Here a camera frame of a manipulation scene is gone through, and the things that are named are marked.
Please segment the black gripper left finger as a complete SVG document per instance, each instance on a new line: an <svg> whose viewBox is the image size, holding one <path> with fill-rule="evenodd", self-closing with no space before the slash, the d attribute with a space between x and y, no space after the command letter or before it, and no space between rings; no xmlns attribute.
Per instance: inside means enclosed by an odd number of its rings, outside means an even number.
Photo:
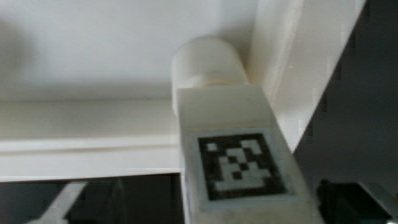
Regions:
<svg viewBox="0 0 398 224"><path fill-rule="evenodd" d="M71 182L25 224L178 224L174 177Z"/></svg>

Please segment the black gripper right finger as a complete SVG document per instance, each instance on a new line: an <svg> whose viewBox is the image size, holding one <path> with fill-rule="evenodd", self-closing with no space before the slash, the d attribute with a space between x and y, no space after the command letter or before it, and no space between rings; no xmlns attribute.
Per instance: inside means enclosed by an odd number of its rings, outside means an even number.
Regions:
<svg viewBox="0 0 398 224"><path fill-rule="evenodd" d="M317 196L325 224L398 224L398 194L377 183L322 180Z"/></svg>

